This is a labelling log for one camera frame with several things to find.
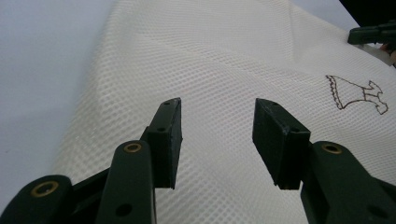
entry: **white cloth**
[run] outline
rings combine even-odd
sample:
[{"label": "white cloth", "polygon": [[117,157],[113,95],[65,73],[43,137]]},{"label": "white cloth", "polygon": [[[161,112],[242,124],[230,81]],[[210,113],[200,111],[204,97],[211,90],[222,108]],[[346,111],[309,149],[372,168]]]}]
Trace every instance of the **white cloth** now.
[{"label": "white cloth", "polygon": [[[396,184],[395,75],[286,0],[121,0],[53,172],[76,183],[107,168],[159,103],[181,97],[177,184],[156,190],[158,223],[306,223],[299,192],[273,185],[252,143],[255,99],[283,105],[312,142],[344,145]],[[326,76],[374,82],[388,111],[365,101],[340,109]]]}]

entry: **brass ring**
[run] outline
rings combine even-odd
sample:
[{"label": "brass ring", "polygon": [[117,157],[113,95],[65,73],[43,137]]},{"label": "brass ring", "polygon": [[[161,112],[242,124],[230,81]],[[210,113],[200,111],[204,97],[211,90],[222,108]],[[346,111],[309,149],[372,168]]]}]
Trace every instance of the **brass ring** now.
[{"label": "brass ring", "polygon": [[[43,192],[40,192],[39,190],[43,187],[48,187],[48,188],[44,189]],[[46,181],[44,183],[41,183],[41,184],[35,186],[30,193],[35,198],[41,198],[41,197],[51,194],[58,187],[59,187],[58,182],[50,180],[50,181]]]},{"label": "brass ring", "polygon": [[343,153],[343,150],[339,146],[331,144],[322,145],[322,149],[336,155]]},{"label": "brass ring", "polygon": [[124,147],[124,151],[126,151],[128,153],[136,152],[136,151],[139,151],[140,149],[142,149],[142,145],[137,144],[137,143],[132,143],[132,144],[126,145]]}]

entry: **black line drawing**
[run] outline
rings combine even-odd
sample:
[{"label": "black line drawing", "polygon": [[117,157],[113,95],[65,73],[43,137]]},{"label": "black line drawing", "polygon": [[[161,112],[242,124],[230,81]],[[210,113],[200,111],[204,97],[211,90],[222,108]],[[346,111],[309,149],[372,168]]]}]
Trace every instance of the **black line drawing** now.
[{"label": "black line drawing", "polygon": [[368,87],[362,87],[341,77],[326,76],[326,78],[330,80],[332,97],[338,109],[345,109],[348,105],[357,102],[369,102],[375,105],[380,115],[388,111],[388,105],[380,99],[384,92],[373,81],[369,81]]}]

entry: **textured white fabric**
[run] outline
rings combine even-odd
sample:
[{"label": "textured white fabric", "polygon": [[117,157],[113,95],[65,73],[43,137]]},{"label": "textured white fabric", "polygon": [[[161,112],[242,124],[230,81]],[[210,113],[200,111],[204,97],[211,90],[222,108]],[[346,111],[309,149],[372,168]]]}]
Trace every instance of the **textured white fabric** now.
[{"label": "textured white fabric", "polygon": [[264,98],[396,184],[395,69],[346,40],[286,0],[121,0],[53,172],[76,183],[107,168],[181,97],[177,186],[156,190],[158,223],[306,223],[252,143]]}]

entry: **gray surface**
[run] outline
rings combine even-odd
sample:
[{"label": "gray surface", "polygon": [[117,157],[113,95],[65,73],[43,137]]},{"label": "gray surface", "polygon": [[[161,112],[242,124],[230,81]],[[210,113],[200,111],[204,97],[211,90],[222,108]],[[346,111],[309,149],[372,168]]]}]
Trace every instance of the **gray surface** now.
[{"label": "gray surface", "polygon": [[[0,1],[0,212],[50,172],[113,1]],[[292,2],[357,26],[337,0]]]}]

